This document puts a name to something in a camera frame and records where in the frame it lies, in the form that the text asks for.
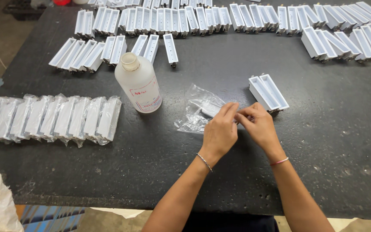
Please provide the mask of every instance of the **woman's right hand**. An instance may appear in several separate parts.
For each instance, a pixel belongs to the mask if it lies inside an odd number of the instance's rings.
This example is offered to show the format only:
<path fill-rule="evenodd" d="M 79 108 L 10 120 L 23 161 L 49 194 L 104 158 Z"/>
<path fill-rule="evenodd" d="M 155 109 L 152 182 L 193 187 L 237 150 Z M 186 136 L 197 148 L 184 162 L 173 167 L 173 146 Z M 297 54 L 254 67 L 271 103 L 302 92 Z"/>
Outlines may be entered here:
<path fill-rule="evenodd" d="M 250 107 L 239 110 L 234 118 L 265 151 L 270 163 L 286 158 L 274 129 L 273 118 L 260 103 L 256 102 Z"/>

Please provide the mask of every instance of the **human hand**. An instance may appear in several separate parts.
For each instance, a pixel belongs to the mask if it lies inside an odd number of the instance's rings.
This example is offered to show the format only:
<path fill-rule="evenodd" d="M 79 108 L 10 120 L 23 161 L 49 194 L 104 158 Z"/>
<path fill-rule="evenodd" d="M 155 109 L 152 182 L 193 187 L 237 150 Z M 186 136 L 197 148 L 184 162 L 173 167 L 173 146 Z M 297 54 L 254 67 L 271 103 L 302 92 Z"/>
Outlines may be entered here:
<path fill-rule="evenodd" d="M 203 146 L 198 152 L 213 167 L 237 141 L 237 125 L 233 122 L 239 104 L 229 102 L 204 128 Z"/>
<path fill-rule="evenodd" d="M 239 110 L 235 114 L 235 119 L 265 151 L 270 163 L 286 158 L 274 129 L 273 118 L 260 103 L 256 102 L 250 107 Z"/>

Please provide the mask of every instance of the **silver bracelet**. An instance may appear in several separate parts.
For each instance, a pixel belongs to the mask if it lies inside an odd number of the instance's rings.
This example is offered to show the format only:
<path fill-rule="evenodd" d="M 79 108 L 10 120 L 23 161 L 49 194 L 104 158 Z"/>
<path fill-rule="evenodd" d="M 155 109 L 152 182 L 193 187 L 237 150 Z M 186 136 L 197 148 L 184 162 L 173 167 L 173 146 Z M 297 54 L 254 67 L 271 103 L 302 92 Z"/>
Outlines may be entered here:
<path fill-rule="evenodd" d="M 209 164 L 207 163 L 207 161 L 198 153 L 196 153 L 203 161 L 204 163 L 207 165 L 207 167 L 210 169 L 211 172 L 213 172 L 213 169 L 211 169 L 211 167 L 209 166 Z"/>

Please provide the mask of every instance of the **black table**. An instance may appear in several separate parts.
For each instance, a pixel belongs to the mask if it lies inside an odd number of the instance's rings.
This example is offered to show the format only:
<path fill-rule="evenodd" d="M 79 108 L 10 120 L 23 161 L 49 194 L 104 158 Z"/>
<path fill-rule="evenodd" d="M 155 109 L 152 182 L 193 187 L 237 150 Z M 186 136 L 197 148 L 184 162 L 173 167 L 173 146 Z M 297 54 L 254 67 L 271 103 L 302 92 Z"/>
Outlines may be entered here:
<path fill-rule="evenodd" d="M 291 3 L 304 2 L 314 4 Z M 284 1 L 267 3 L 277 8 Z M 309 57 L 298 35 L 231 29 L 175 40 L 179 63 L 172 68 L 160 39 L 154 67 L 163 104 L 140 114 L 115 80 L 113 67 L 102 64 L 96 73 L 71 74 L 48 65 L 74 36 L 78 10 L 45 11 L 5 72 L 0 96 L 121 96 L 116 136 L 108 145 L 87 141 L 80 149 L 59 140 L 0 143 L 0 172 L 16 203 L 153 209 L 202 144 L 202 135 L 174 127 L 190 84 L 245 107 L 255 102 L 248 78 L 268 73 L 290 105 L 274 118 L 281 145 L 317 204 L 328 217 L 371 219 L 371 61 L 322 64 Z M 135 42 L 127 37 L 128 50 Z M 208 175 L 193 210 L 281 215 L 268 161 L 239 129 L 239 140 Z"/>

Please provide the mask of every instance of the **white plastic bottle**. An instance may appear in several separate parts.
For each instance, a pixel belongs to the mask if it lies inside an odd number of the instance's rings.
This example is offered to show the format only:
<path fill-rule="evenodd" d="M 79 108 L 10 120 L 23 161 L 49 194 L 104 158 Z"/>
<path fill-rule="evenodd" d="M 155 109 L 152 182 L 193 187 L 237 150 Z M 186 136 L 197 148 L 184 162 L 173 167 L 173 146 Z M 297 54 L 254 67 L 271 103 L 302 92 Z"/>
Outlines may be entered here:
<path fill-rule="evenodd" d="M 137 111 L 151 113 L 161 106 L 160 89 L 149 60 L 127 52 L 121 56 L 114 74 Z"/>

